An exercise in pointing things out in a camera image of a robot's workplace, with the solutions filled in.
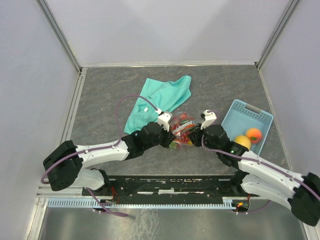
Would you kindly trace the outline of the clear zip top bag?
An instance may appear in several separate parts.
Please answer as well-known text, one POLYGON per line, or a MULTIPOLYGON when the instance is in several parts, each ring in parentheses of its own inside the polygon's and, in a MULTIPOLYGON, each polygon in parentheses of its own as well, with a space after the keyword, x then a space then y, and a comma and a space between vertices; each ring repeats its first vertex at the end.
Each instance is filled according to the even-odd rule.
POLYGON ((193 121, 187 121, 182 125, 174 125, 174 117, 181 113, 185 112, 180 111, 175 113, 169 123, 172 133, 176 137, 173 142, 176 142, 178 144, 176 149, 182 148, 183 146, 193 146, 190 138, 188 137, 188 134, 191 133, 196 127, 195 118, 193 121))

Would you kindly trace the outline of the yellow fake lemon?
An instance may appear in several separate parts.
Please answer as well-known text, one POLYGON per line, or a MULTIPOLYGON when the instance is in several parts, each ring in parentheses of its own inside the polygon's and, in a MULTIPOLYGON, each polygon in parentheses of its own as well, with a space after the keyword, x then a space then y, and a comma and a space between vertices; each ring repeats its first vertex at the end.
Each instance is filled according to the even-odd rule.
POLYGON ((251 141, 248 137, 246 137, 245 135, 238 135, 235 137, 234 142, 237 144, 240 144, 244 147, 246 147, 247 149, 251 149, 251 141))

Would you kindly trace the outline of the fake peach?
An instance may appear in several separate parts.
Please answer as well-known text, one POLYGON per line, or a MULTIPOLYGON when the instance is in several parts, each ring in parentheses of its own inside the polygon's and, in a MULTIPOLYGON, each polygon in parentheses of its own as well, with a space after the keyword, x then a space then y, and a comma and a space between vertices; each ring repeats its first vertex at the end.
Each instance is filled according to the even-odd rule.
POLYGON ((262 138, 262 132, 258 128, 250 128, 246 131, 245 136, 250 140, 252 144, 258 144, 262 138))

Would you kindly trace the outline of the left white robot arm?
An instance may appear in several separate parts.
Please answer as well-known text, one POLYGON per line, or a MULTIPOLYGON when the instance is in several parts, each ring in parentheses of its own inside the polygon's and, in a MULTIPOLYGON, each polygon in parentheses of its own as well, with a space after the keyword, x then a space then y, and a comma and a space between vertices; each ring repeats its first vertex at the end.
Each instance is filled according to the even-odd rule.
POLYGON ((92 166, 134 159, 158 145, 168 148, 174 139, 171 129, 150 122, 119 142, 84 146, 67 140, 43 161, 45 174, 41 182, 49 184, 54 192, 77 186, 106 195, 111 189, 108 176, 105 171, 92 169, 92 166))

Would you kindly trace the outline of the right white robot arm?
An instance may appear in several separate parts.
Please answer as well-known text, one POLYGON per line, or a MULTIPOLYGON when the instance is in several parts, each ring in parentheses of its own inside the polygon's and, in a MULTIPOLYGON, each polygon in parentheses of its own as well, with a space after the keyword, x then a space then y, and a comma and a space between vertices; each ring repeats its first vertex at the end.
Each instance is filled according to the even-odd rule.
POLYGON ((213 152, 226 166, 237 169, 241 178, 229 183, 236 196, 244 192, 278 203, 301 222, 315 227, 320 221, 320 178, 284 169, 263 159, 245 146, 231 141, 221 125, 203 128, 196 124, 188 134, 196 147, 213 152))

